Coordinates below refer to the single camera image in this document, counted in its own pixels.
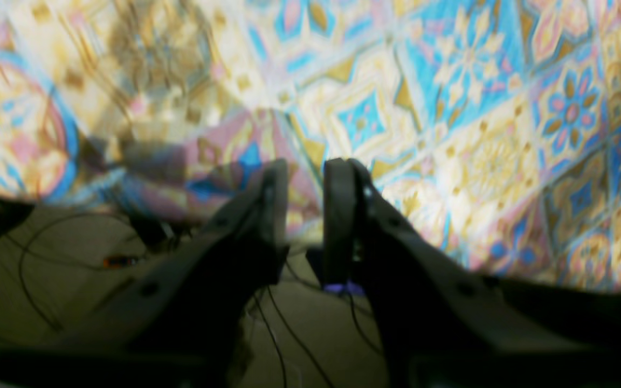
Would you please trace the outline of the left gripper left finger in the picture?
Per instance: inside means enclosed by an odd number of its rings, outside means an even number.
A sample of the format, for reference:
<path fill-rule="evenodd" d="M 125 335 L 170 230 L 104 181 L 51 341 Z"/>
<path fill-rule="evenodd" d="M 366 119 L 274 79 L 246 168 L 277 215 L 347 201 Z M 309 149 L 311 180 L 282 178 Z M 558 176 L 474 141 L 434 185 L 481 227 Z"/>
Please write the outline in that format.
<path fill-rule="evenodd" d="M 238 324 L 286 259 L 274 160 L 171 258 L 59 337 L 0 351 L 0 387 L 225 387 Z"/>

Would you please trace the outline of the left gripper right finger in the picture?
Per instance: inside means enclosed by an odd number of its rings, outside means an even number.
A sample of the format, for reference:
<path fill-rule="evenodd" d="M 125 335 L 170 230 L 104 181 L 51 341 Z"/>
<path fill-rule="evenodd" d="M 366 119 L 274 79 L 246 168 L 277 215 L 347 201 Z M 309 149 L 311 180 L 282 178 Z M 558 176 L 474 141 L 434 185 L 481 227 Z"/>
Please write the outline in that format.
<path fill-rule="evenodd" d="M 358 285 L 393 387 L 621 387 L 621 296 L 472 273 L 429 245 L 364 165 L 325 163 L 322 284 Z"/>

